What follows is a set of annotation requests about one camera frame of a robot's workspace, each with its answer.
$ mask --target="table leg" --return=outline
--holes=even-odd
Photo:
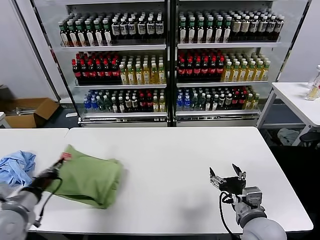
[[[299,134],[299,136],[296,138],[296,140],[294,140],[294,142],[292,143],[292,146],[298,146],[300,144],[300,137],[303,135],[303,134],[306,134],[308,132],[311,132],[311,131],[314,131],[316,128],[309,125],[309,124],[306,124],[304,129],[301,131],[301,133]]]
[[[272,106],[272,104],[274,103],[275,99],[276,99],[276,93],[275,93],[275,90],[272,88],[271,92],[270,92],[270,95],[265,103],[265,106],[262,110],[262,113],[258,119],[258,121],[256,122],[256,125],[255,127],[260,129],[262,127],[262,125],[264,124],[265,120],[266,120],[266,117],[268,115],[268,112]]]

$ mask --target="red bottle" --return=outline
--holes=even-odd
[[[72,71],[77,80],[81,80],[82,73],[80,71],[79,65],[76,63],[75,59],[72,59]]]
[[[81,72],[82,72],[82,76],[85,79],[88,79],[90,77],[89,71],[88,71],[88,67],[85,64],[85,60],[81,59],[80,60],[80,64],[81,64]]]

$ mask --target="white wall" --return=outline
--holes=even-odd
[[[320,1],[312,0],[279,82],[308,82],[320,64]]]
[[[57,98],[10,0],[1,1],[0,84],[15,98]]]

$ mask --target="floor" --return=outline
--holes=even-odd
[[[77,128],[78,117],[67,117],[66,114],[74,113],[73,107],[60,107],[49,121],[43,126],[44,128]],[[301,124],[300,119],[284,104],[276,104],[272,106],[268,117],[267,124],[274,123],[298,123]],[[272,139],[266,139],[269,146],[276,145]],[[288,233],[288,240],[315,240],[319,239],[319,212],[308,212],[314,224],[312,232]],[[193,236],[127,236],[127,235],[79,235],[79,234],[43,234],[29,233],[27,240],[231,240],[227,234],[213,234],[213,235],[193,235]]]

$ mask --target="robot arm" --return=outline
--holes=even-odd
[[[210,182],[222,192],[219,203],[221,219],[232,238],[239,239],[224,221],[221,202],[232,204],[236,222],[243,228],[242,240],[287,240],[286,232],[280,224],[267,218],[261,206],[262,191],[257,186],[246,187],[246,172],[234,164],[232,166],[238,176],[227,178],[217,176],[210,167]]]

